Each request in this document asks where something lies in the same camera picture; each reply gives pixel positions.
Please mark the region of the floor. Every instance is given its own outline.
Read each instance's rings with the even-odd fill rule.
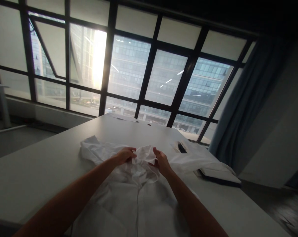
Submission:
[[[241,189],[292,237],[298,237],[297,191],[274,189],[246,181],[242,182]]]
[[[0,158],[62,131],[57,128],[59,131],[51,132],[51,127],[48,128],[50,131],[41,129],[24,127],[0,133]],[[242,190],[292,237],[298,237],[298,192],[268,188],[245,181]],[[0,225],[0,237],[11,236],[15,231],[15,228]]]

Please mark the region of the forearm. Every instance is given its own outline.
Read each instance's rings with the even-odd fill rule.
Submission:
[[[60,236],[116,167],[109,159],[70,184],[42,207],[15,236]]]
[[[222,236],[227,234],[185,183],[170,171],[166,179],[179,203],[192,236]]]

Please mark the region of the tabletop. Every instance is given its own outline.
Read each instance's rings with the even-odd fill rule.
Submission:
[[[80,155],[80,142],[133,147],[154,145],[165,153],[184,136],[176,129],[101,116],[0,158],[0,221],[24,224],[47,201],[94,167]],[[239,188],[222,186],[193,173],[184,178],[229,236],[289,236]]]

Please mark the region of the ceiling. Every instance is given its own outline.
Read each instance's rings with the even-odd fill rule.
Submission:
[[[298,3],[295,1],[135,0],[260,35],[298,38]]]

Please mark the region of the white table leg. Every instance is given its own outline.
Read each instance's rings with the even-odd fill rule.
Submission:
[[[1,102],[2,117],[4,121],[4,128],[10,128],[12,124],[10,120],[10,114],[8,112],[8,106],[7,106],[7,100],[4,93],[4,88],[0,88],[0,102]]]

